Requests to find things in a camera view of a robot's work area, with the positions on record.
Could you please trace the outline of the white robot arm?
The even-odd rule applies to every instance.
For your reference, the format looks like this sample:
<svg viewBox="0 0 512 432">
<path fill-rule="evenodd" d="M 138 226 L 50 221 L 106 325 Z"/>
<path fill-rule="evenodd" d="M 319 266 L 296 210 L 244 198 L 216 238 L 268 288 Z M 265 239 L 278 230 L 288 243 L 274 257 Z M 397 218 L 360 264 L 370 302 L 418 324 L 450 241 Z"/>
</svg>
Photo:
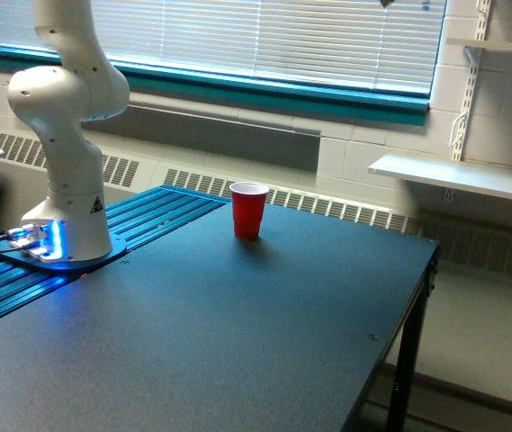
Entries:
<svg viewBox="0 0 512 432">
<path fill-rule="evenodd" d="M 8 85 L 8 103 L 38 136 L 48 174 L 45 200 L 22 217 L 45 235 L 15 243 L 50 265 L 94 260 L 112 251 L 112 241 L 102 152 L 82 125 L 123 113 L 130 88 L 99 44 L 90 2 L 35 1 L 32 10 L 36 33 L 61 63 L 19 71 Z"/>
</svg>

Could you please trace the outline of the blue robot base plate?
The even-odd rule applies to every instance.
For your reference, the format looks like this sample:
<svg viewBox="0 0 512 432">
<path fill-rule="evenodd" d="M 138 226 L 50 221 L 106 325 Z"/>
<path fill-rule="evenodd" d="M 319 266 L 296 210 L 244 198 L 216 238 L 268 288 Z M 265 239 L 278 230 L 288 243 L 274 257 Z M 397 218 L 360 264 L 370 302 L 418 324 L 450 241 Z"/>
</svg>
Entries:
<svg viewBox="0 0 512 432">
<path fill-rule="evenodd" d="M 33 268 L 39 268 L 50 272 L 85 273 L 105 266 L 127 253 L 127 243 L 124 238 L 111 236 L 111 240 L 112 251 L 110 253 L 96 259 L 85 261 L 67 260 L 56 263 L 46 263 L 20 251 L 3 252 L 0 253 L 0 257 L 4 257 L 7 260 L 11 260 L 19 264 L 24 264 Z"/>
</svg>

